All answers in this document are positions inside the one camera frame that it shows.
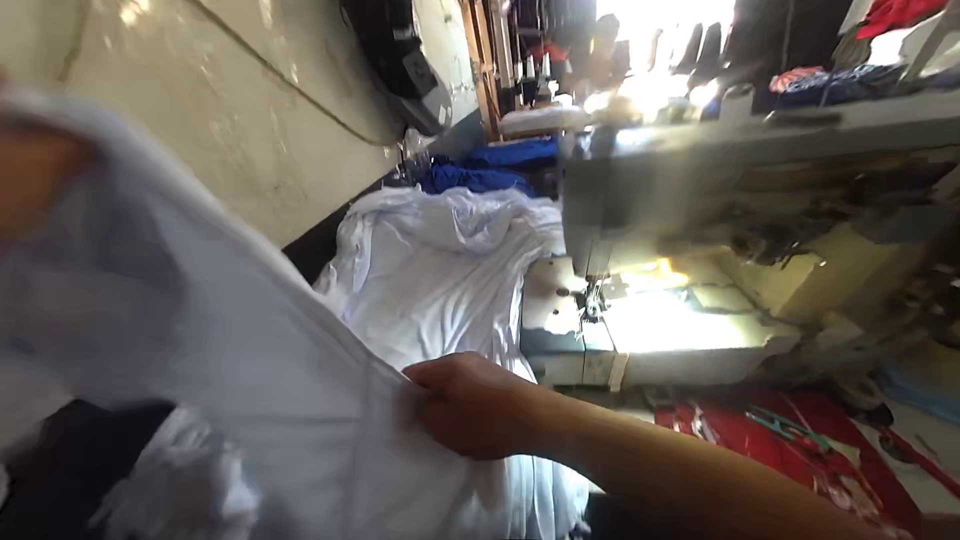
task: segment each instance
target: white fabric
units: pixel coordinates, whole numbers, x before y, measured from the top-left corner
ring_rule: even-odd
[[[534,379],[519,351],[520,288],[531,262],[563,251],[559,205],[515,189],[387,188],[353,205],[337,244],[315,288],[387,363],[477,351]],[[587,504],[586,479],[527,455],[505,465],[508,492],[524,496],[504,536],[569,532]]]
[[[570,105],[557,105],[543,109],[512,110],[503,115],[497,124],[504,134],[521,134],[541,130],[583,128],[589,122],[589,114]]]
[[[8,90],[0,111],[12,110],[88,136],[102,157],[0,259],[0,361],[49,366],[102,405],[162,397],[196,409],[243,450],[263,492],[254,538],[521,527],[529,494],[481,502],[477,486],[495,477],[414,421],[422,391],[156,141],[75,100]]]

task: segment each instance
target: sewing machine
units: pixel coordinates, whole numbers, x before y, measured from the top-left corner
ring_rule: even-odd
[[[732,383],[906,346],[883,309],[953,223],[960,92],[567,134],[563,257],[526,276],[550,385]]]

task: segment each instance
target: blue fabric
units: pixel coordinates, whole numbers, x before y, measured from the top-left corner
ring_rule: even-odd
[[[919,386],[897,364],[884,363],[876,370],[874,379],[887,397],[960,426],[960,400]]]
[[[466,169],[449,160],[437,158],[434,159],[431,172],[432,178],[424,180],[420,185],[424,192],[434,195],[443,193],[451,187],[462,186],[475,193],[515,187],[528,197],[537,196],[534,189],[527,184],[526,179],[513,171]]]
[[[499,146],[485,146],[470,154],[463,166],[468,169],[544,167],[557,162],[556,138],[523,140]]]
[[[824,97],[825,88],[825,105],[880,99],[897,83],[902,70],[899,65],[858,65],[838,71],[832,77],[826,72],[816,73],[791,83],[780,96],[778,108],[816,107]]]

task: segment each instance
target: red garment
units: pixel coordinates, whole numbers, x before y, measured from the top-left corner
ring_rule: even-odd
[[[889,522],[920,538],[922,516],[920,510],[887,467],[883,457],[853,425],[843,409],[819,392],[788,392],[785,395],[804,416],[810,429],[837,442],[860,451],[860,473],[879,498],[879,508]],[[745,396],[747,403],[758,405],[803,425],[793,407],[777,392],[756,390]],[[802,453],[796,452],[779,435],[748,419],[743,408],[706,400],[699,402],[709,427],[724,446],[738,454],[763,463],[796,482],[814,489],[815,473]],[[693,409],[677,405],[676,410],[659,410],[655,414],[658,425],[687,434],[692,433],[689,419]]]
[[[874,0],[867,12],[867,24],[856,33],[857,39],[910,28],[929,15],[942,10],[948,0]]]
[[[566,55],[569,53],[566,49],[557,45],[556,43],[547,42],[546,52],[550,53],[550,61],[565,61]],[[543,47],[539,45],[534,45],[530,48],[530,55],[534,57],[535,61],[543,60]]]

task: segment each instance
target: person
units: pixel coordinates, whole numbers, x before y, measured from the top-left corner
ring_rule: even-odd
[[[556,393],[477,353],[427,360],[403,374],[430,391],[420,420],[458,454],[558,461],[628,509],[708,538],[882,537],[748,457]]]

